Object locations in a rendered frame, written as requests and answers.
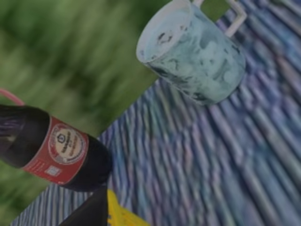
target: table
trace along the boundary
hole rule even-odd
[[[300,17],[242,3],[247,75],[229,99],[197,106],[159,80],[99,137],[109,187],[151,225],[301,225]],[[56,226],[90,195],[51,185],[12,226]]]

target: bottle label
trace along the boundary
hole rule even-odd
[[[83,165],[88,143],[87,134],[50,117],[41,148],[23,170],[59,185],[67,184]]]

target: bottle handle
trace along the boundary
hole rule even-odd
[[[19,99],[17,96],[15,96],[14,94],[12,94],[11,92],[7,91],[6,89],[1,89],[0,88],[0,94],[2,94],[3,96],[5,96],[7,99],[11,100],[12,102],[14,102],[16,105],[19,106],[23,106],[25,105],[25,103]]]
[[[201,7],[205,0],[194,0],[193,4],[197,7]],[[240,26],[244,23],[247,18],[247,14],[241,5],[237,2],[237,0],[225,0],[231,8],[236,12],[237,17],[235,18],[234,22],[231,26],[226,30],[225,35],[231,38],[240,28]]]

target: green grass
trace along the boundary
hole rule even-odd
[[[0,86],[97,136],[156,80],[136,60],[135,47],[142,28],[166,2],[1,0]],[[226,9],[219,3],[204,5],[212,19]],[[46,185],[0,162],[0,226]]]

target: purple and blue striped fabric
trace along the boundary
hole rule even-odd
[[[229,99],[201,107],[159,80],[100,136],[109,187],[150,225],[301,226],[301,3],[241,2],[247,74]],[[89,195],[51,185],[12,226],[56,226]]]

